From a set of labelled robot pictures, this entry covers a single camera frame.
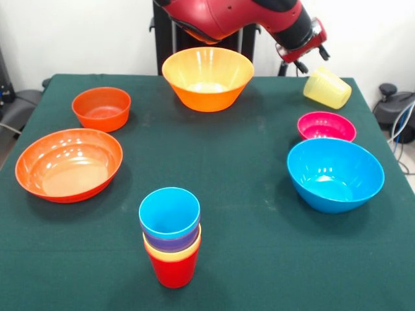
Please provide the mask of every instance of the yellow cup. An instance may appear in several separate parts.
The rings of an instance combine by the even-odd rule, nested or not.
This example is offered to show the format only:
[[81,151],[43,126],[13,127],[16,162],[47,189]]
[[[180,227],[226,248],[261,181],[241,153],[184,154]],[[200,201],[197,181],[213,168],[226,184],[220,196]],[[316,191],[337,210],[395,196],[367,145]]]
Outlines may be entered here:
[[304,87],[304,96],[333,109],[340,109],[350,98],[351,87],[326,68],[317,69]]

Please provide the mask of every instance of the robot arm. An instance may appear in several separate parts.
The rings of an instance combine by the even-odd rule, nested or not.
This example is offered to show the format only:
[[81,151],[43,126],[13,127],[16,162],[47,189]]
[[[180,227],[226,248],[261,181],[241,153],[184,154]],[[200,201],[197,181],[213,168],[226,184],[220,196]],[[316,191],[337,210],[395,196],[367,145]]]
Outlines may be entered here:
[[179,26],[207,44],[237,32],[249,24],[262,25],[276,40],[277,51],[287,63],[294,62],[304,73],[307,68],[298,61],[314,48],[324,60],[327,40],[323,25],[311,20],[299,0],[154,0]]

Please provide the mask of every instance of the small orange bowl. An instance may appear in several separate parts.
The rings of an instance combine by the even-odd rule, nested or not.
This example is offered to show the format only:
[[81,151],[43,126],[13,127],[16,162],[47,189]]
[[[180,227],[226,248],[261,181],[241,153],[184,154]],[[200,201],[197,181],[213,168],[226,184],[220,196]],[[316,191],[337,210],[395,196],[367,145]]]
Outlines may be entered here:
[[195,47],[168,57],[161,71],[183,104],[215,112],[236,101],[254,76],[254,65],[232,50]]
[[74,203],[91,198],[114,178],[123,149],[111,135],[79,128],[49,134],[31,144],[16,163],[16,179],[48,201]]
[[130,95],[115,87],[89,89],[72,102],[72,110],[83,127],[103,132],[122,128],[128,120],[130,107]]

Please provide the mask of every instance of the bowl rim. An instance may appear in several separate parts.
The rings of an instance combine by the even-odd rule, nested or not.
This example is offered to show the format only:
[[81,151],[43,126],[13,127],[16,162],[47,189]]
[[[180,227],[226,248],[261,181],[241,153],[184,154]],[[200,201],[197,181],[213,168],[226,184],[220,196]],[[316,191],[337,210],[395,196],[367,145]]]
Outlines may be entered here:
[[353,128],[353,138],[351,138],[351,139],[342,139],[342,140],[343,141],[353,142],[356,139],[356,136],[357,136],[356,126],[348,118],[346,118],[346,117],[344,117],[342,115],[339,115],[338,113],[334,113],[334,112],[330,112],[330,111],[312,111],[312,112],[306,113],[305,115],[302,115],[298,119],[298,121],[297,121],[297,129],[298,129],[298,132],[300,133],[301,136],[305,137],[306,139],[314,139],[314,138],[335,138],[336,139],[336,137],[308,137],[308,136],[306,136],[306,134],[304,134],[304,132],[300,128],[300,123],[301,123],[301,121],[304,120],[304,118],[306,118],[306,117],[308,117],[310,115],[314,115],[314,114],[334,115],[336,117],[339,117],[340,119],[342,119],[346,123],[350,124],[351,127]]
[[[290,168],[290,165],[289,165],[289,161],[290,161],[290,158],[291,158],[291,155],[292,155],[292,153],[293,153],[293,151],[295,150],[295,149],[297,149],[299,146],[301,146],[302,144],[309,144],[309,143],[312,143],[313,141],[316,141],[316,140],[322,140],[322,139],[324,139],[324,140],[327,140],[327,141],[339,141],[340,143],[342,143],[342,144],[351,144],[351,145],[353,145],[354,147],[357,147],[358,149],[360,149],[360,150],[362,150],[363,152],[365,152],[365,153],[367,153],[372,159],[374,159],[375,161],[375,163],[376,163],[376,165],[381,169],[381,182],[380,182],[380,184],[379,184],[379,187],[377,188],[377,190],[376,191],[374,191],[372,194],[370,194],[370,195],[368,195],[368,196],[365,196],[365,197],[363,197],[363,198],[360,198],[360,199],[358,199],[358,200],[350,200],[350,201],[344,201],[344,200],[336,200],[336,199],[333,199],[333,198],[328,198],[328,197],[326,197],[326,196],[321,196],[321,195],[319,195],[319,194],[316,194],[316,193],[314,193],[313,191],[310,191],[308,188],[306,188],[306,187],[304,187],[303,186],[303,184],[302,183],[300,183],[298,180],[297,180],[297,178],[296,177],[294,177],[294,175],[292,174],[292,172],[291,172],[291,168]],[[356,144],[356,143],[353,143],[353,142],[351,142],[351,141],[345,141],[344,139],[338,139],[338,138],[332,138],[332,137],[321,137],[321,138],[312,138],[312,139],[307,139],[307,140],[304,140],[304,141],[302,141],[302,142],[300,142],[300,143],[298,143],[298,144],[296,144],[294,147],[292,147],[291,148],[291,150],[290,150],[290,152],[289,152],[289,154],[288,154],[288,156],[287,156],[287,168],[288,168],[288,171],[289,171],[289,175],[290,175],[290,177],[302,188],[302,189],[304,189],[305,191],[307,191],[308,193],[311,193],[311,194],[313,194],[313,195],[315,195],[315,196],[318,196],[319,198],[323,198],[323,199],[325,199],[325,200],[329,200],[329,201],[331,201],[331,202],[338,202],[338,203],[359,203],[359,202],[365,202],[365,201],[368,201],[369,199],[371,199],[371,198],[373,198],[376,194],[378,194],[381,190],[382,190],[382,188],[383,188],[383,185],[385,184],[385,172],[384,172],[384,170],[383,170],[383,166],[382,166],[382,164],[379,162],[379,160],[371,153],[371,152],[369,152],[369,151],[367,151],[365,148],[363,148],[362,146],[359,146],[358,144]]]
[[[103,117],[103,118],[93,118],[93,117],[86,117],[85,115],[77,112],[77,110],[75,109],[75,102],[82,96],[84,96],[85,94],[89,93],[89,92],[93,92],[93,91],[98,91],[100,89],[110,89],[113,91],[118,91],[120,93],[123,93],[124,95],[127,95],[128,97],[128,104],[127,107],[123,110],[121,110],[119,113],[116,113],[115,115],[112,115],[110,117]],[[112,86],[101,86],[101,87],[93,87],[91,89],[87,89],[81,93],[79,93],[73,100],[72,100],[72,111],[73,113],[78,117],[78,118],[82,118],[85,120],[94,120],[94,121],[105,121],[114,117],[118,117],[119,115],[124,114],[126,111],[130,110],[131,108],[131,96],[130,94],[128,94],[126,91],[124,91],[123,89],[119,89],[118,87],[112,87]]]
[[[82,191],[82,192],[79,192],[79,193],[70,194],[68,196],[50,196],[50,195],[48,195],[46,193],[41,193],[41,192],[38,192],[38,191],[33,191],[33,190],[29,189],[28,187],[26,187],[26,185],[24,185],[22,183],[22,181],[20,180],[20,178],[18,176],[18,166],[19,166],[21,160],[23,159],[23,156],[31,148],[33,148],[36,144],[38,144],[40,141],[42,141],[42,140],[44,140],[44,139],[46,139],[46,138],[48,138],[50,136],[54,136],[54,135],[57,135],[57,134],[60,134],[60,133],[77,132],[77,131],[82,131],[82,132],[95,132],[95,133],[97,133],[99,135],[107,136],[110,140],[112,140],[113,142],[115,142],[115,144],[117,145],[117,147],[118,147],[118,149],[119,149],[119,151],[121,153],[121,157],[120,157],[119,163],[116,165],[116,167],[115,167],[114,171],[112,172],[112,174],[109,175],[105,179],[105,181],[103,181],[102,183],[100,183],[96,187],[93,187],[92,189],[88,189],[88,190],[85,190],[85,191]],[[99,131],[99,130],[94,130],[93,128],[68,128],[66,130],[61,130],[61,131],[49,133],[49,134],[47,134],[45,136],[42,136],[39,139],[35,140],[33,143],[31,143],[28,147],[26,147],[26,149],[24,149],[24,151],[20,154],[20,156],[18,157],[18,160],[16,161],[16,164],[14,166],[14,175],[15,175],[18,183],[20,184],[20,186],[22,188],[24,188],[27,192],[29,192],[29,193],[31,193],[31,194],[33,194],[35,196],[39,196],[39,197],[42,197],[42,198],[53,198],[53,199],[55,199],[55,198],[59,198],[59,199],[66,199],[66,198],[68,198],[69,199],[69,198],[72,198],[74,196],[79,196],[79,195],[81,195],[83,193],[87,193],[87,192],[93,191],[94,189],[97,189],[97,188],[101,187],[102,185],[104,185],[105,183],[107,183],[109,180],[113,179],[114,176],[116,175],[116,173],[118,172],[119,168],[121,167],[121,163],[123,162],[123,156],[124,156],[123,147],[121,146],[121,144],[119,143],[119,141],[117,139],[115,139],[113,136],[111,136],[110,134],[105,133],[105,132],[102,132],[102,131]]]
[[178,89],[181,89],[181,90],[183,90],[183,91],[186,91],[186,92],[189,92],[189,93],[194,93],[194,94],[198,94],[198,92],[195,92],[195,91],[190,91],[190,90],[188,90],[188,89],[185,89],[185,88],[183,88],[183,87],[180,87],[180,86],[177,86],[175,83],[173,83],[170,79],[168,79],[167,77],[166,77],[166,75],[165,75],[165,68],[166,68],[166,66],[168,65],[168,63],[169,62],[171,62],[171,59],[173,58],[173,57],[175,57],[175,56],[177,56],[177,55],[179,55],[179,54],[184,54],[184,53],[186,53],[186,52],[189,52],[189,51],[193,51],[193,50],[210,50],[210,49],[213,49],[213,50],[225,50],[226,52],[228,52],[228,53],[230,53],[230,54],[237,54],[239,57],[241,57],[242,59],[244,59],[244,60],[246,60],[246,62],[247,63],[249,63],[249,66],[250,66],[250,69],[251,69],[251,76],[250,76],[250,78],[246,81],[246,82],[243,82],[243,83],[241,83],[240,85],[238,84],[237,86],[235,86],[235,87],[233,87],[233,88],[231,88],[231,89],[229,89],[229,90],[227,90],[227,91],[224,91],[224,92],[216,92],[216,93],[206,93],[206,94],[224,94],[224,93],[230,93],[230,92],[232,92],[232,91],[235,91],[235,90],[237,90],[237,89],[240,89],[241,87],[244,87],[244,86],[246,86],[248,83],[249,83],[249,81],[251,81],[251,79],[254,77],[254,75],[255,75],[255,67],[254,67],[254,64],[249,60],[249,58],[247,58],[245,55],[243,55],[243,54],[241,54],[241,53],[239,53],[239,52],[235,52],[235,51],[233,51],[233,50],[229,50],[229,49],[225,49],[225,48],[223,48],[223,47],[191,47],[191,48],[189,48],[189,49],[184,49],[184,50],[181,50],[181,51],[178,51],[178,52],[175,52],[175,53],[173,53],[173,54],[171,54],[164,62],[163,62],[163,65],[162,65],[162,67],[161,67],[161,73],[162,73],[162,75],[163,75],[163,77],[164,77],[164,79],[166,79],[167,81],[168,81],[168,83],[170,83],[171,85],[173,85],[174,87],[177,87]]
[[[143,206],[144,201],[149,196],[153,195],[154,193],[159,192],[159,191],[163,191],[163,190],[167,190],[167,189],[182,190],[182,191],[185,191],[185,192],[189,193],[196,200],[197,207],[198,207],[197,216],[196,216],[195,220],[193,220],[193,222],[190,225],[188,225],[186,228],[184,228],[182,230],[175,231],[175,232],[171,232],[171,233],[164,233],[164,232],[159,232],[159,231],[150,229],[146,224],[144,224],[141,221],[141,207]],[[188,234],[192,229],[194,229],[196,227],[197,223],[199,223],[199,221],[200,221],[200,202],[199,202],[198,198],[192,192],[190,192],[190,191],[188,191],[186,189],[183,189],[183,188],[180,188],[180,187],[164,187],[164,188],[160,188],[160,189],[157,189],[157,190],[152,191],[151,193],[147,194],[143,198],[143,200],[141,201],[140,206],[138,208],[138,218],[139,218],[140,224],[146,229],[146,232],[148,234],[150,234],[150,235],[153,235],[155,238],[159,238],[157,235],[163,236],[163,238],[161,238],[161,239],[165,239],[165,240],[173,240],[173,239],[181,238],[183,235],[178,236],[178,237],[176,237],[176,235],[179,235],[180,233]]]

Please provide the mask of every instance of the green tablecloth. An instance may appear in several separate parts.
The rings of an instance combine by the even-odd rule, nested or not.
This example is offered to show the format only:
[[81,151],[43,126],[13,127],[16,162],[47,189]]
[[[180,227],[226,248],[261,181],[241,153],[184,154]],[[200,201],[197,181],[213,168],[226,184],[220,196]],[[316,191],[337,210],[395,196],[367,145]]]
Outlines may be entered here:
[[[382,163],[386,182],[369,203],[321,214],[295,192],[285,160],[298,117],[324,109],[303,98],[304,78],[254,78],[226,111],[178,101],[159,76],[58,75],[0,171],[0,309],[415,310],[414,195],[354,80],[339,112],[356,143]],[[111,185],[82,203],[35,198],[16,182],[18,155],[36,139],[79,127],[77,94],[115,86],[132,96]],[[202,207],[192,282],[156,280],[137,219],[140,201],[166,186]]]

